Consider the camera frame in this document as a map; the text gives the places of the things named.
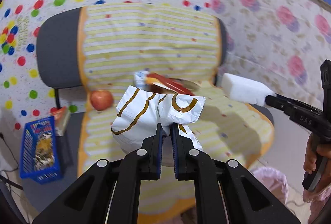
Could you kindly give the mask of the yellow striped cloth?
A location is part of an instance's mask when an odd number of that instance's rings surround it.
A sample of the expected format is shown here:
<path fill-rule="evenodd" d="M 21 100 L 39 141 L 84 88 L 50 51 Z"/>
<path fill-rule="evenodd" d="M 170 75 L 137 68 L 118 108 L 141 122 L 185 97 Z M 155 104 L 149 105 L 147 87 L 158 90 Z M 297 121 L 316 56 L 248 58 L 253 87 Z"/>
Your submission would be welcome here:
<path fill-rule="evenodd" d="M 160 5 L 93 5 L 82 8 L 77 37 L 79 73 L 88 97 L 93 90 L 107 90 L 114 98 L 114 105 L 101 112 L 87 100 L 79 175 L 100 158 L 124 158 L 110 127 L 133 74 L 142 70 L 200 86 L 196 93 L 206 96 L 206 105 L 189 127 L 211 158 L 234 158 L 249 168 L 272 145 L 271 121 L 213 86 L 225 37 L 217 17 Z M 194 205 L 193 183 L 177 181 L 173 168 L 163 166 L 160 180 L 141 183 L 138 223 L 161 223 Z"/>

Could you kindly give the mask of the white foam block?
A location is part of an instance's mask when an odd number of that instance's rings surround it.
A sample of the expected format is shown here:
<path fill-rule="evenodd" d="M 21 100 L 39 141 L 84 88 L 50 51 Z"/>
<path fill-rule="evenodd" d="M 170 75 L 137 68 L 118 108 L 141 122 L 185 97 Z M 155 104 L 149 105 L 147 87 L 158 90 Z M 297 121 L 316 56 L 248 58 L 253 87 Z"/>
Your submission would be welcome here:
<path fill-rule="evenodd" d="M 223 75 L 221 87 L 225 95 L 231 100 L 251 105 L 265 106 L 267 96 L 277 96 L 261 82 L 229 73 Z"/>

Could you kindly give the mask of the red cardboard box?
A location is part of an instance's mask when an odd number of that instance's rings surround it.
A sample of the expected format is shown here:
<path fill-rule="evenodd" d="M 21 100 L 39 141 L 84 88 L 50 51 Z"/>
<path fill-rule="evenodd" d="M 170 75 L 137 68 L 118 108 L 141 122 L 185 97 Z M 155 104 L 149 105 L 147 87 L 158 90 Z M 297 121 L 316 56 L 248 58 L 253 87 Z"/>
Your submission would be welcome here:
<path fill-rule="evenodd" d="M 145 77 L 145 83 L 148 89 L 153 93 L 177 93 L 194 96 L 194 94 L 189 89 L 185 88 L 181 83 L 175 82 L 174 80 L 157 73 L 147 74 Z"/>

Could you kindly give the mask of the blue plastic basket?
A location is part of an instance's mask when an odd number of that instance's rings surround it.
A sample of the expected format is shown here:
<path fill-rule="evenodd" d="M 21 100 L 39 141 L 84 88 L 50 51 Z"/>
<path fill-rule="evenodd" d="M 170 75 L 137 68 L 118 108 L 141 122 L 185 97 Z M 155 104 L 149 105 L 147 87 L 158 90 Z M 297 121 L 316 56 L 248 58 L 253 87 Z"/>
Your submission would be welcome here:
<path fill-rule="evenodd" d="M 25 124 L 19 173 L 22 179 L 32 179 L 39 184 L 62 178 L 54 117 L 45 117 Z"/>

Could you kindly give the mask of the small book stack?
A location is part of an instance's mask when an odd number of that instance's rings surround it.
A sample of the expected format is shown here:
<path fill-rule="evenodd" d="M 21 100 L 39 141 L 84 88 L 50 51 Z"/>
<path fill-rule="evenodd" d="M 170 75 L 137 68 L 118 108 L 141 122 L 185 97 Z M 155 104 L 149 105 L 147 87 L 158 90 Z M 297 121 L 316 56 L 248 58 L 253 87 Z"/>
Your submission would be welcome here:
<path fill-rule="evenodd" d="M 54 126 L 56 136 L 64 136 L 68 122 L 70 120 L 70 111 L 66 106 L 51 113 L 54 117 Z"/>

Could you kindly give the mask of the pink trash bag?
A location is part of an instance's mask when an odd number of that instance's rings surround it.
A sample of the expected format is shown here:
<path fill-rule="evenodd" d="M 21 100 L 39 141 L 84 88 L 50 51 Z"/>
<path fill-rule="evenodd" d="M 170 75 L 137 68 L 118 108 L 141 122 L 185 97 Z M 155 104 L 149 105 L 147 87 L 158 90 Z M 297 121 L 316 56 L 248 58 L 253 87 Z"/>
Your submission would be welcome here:
<path fill-rule="evenodd" d="M 260 183 L 264 185 L 284 205 L 287 202 L 289 188 L 284 173 L 273 167 L 258 167 L 251 171 Z"/>

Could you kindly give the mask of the floral print sheet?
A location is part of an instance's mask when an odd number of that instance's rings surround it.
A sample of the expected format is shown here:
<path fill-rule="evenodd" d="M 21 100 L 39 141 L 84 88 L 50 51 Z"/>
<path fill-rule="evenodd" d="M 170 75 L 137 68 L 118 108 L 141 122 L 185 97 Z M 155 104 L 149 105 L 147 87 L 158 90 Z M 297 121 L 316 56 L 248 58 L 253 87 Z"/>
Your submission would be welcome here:
<path fill-rule="evenodd" d="M 214 11 L 228 34 L 219 74 L 260 81 L 322 107 L 320 66 L 330 59 L 330 6 L 320 0 L 218 0 Z"/>

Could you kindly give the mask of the grey chair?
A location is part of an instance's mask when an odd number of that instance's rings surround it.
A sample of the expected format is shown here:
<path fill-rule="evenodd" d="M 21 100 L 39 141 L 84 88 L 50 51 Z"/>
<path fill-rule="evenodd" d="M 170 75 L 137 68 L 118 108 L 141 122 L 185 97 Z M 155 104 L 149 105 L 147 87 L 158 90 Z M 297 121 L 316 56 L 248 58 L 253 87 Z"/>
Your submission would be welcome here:
<path fill-rule="evenodd" d="M 81 10 L 82 8 L 77 8 L 57 14 L 47 19 L 39 30 L 36 41 L 38 71 L 44 84 L 54 90 L 84 86 L 80 78 L 77 52 Z M 225 34 L 222 37 L 222 50 L 226 51 L 226 30 L 224 24 L 221 21 L 220 23 L 221 33 Z M 58 138 L 58 152 L 61 152 L 65 161 L 63 179 L 44 185 L 24 180 L 28 199 L 40 212 L 79 176 L 80 134 L 85 113 L 74 113 L 68 123 L 66 137 Z"/>

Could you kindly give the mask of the white paper bag brown lines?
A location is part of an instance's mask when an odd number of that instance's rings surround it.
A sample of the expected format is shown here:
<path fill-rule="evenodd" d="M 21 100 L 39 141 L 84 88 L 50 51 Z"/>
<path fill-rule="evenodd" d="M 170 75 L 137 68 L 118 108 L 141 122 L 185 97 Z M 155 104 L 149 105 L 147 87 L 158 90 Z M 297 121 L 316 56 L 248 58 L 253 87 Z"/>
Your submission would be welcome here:
<path fill-rule="evenodd" d="M 205 101 L 202 96 L 152 93 L 129 86 L 116 107 L 117 117 L 111 132 L 121 149 L 128 153 L 139 149 L 145 138 L 155 135 L 158 124 L 164 135 L 169 136 L 170 126 L 175 123 L 180 135 L 202 150 L 189 125 L 198 121 Z"/>

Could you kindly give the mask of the white blue milk carton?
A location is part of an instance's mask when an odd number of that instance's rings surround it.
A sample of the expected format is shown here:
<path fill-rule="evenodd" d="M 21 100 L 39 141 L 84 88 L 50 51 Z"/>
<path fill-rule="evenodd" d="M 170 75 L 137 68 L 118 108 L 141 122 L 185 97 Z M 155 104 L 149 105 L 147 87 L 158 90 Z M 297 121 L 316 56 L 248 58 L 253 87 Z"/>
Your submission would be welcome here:
<path fill-rule="evenodd" d="M 147 75 L 149 74 L 149 71 L 147 70 L 142 70 L 142 71 L 137 71 L 133 74 L 133 81 L 134 85 L 138 89 L 142 89 L 147 91 L 149 89 L 149 86 L 147 85 L 145 79 Z"/>

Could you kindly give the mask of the red apple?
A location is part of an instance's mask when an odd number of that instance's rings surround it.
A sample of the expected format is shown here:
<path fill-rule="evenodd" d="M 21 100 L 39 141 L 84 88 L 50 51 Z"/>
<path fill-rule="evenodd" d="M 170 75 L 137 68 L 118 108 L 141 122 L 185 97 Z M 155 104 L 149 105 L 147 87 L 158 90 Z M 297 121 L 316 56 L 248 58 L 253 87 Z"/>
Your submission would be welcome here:
<path fill-rule="evenodd" d="M 97 111 L 103 111 L 113 105 L 113 96 L 107 90 L 94 90 L 90 94 L 90 103 Z"/>

